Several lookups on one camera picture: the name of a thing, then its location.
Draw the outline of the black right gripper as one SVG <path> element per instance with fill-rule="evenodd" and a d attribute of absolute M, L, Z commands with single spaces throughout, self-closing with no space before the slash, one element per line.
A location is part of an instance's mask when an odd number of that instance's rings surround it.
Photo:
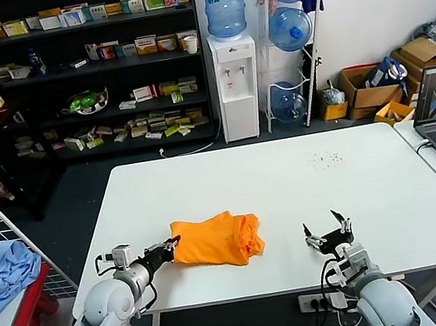
<path fill-rule="evenodd" d="M 341 213 L 330 211 L 335 219 L 339 222 L 340 229 L 333 230 L 323 237 L 313 235 L 305 224 L 303 230 L 305 233 L 305 242 L 308 246 L 319 246 L 319 251 L 322 255 L 337 255 L 337 249 L 342 244 L 351 245 L 354 241 L 351 220 L 345 218 Z"/>

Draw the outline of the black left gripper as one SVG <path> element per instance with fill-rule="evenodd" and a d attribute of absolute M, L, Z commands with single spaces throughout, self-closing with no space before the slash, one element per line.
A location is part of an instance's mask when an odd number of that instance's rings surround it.
<path fill-rule="evenodd" d="M 159 269 L 163 264 L 171 263 L 174 259 L 174 250 L 179 244 L 181 236 L 165 240 L 162 244 L 153 246 L 144 251 L 146 267 L 149 270 Z"/>

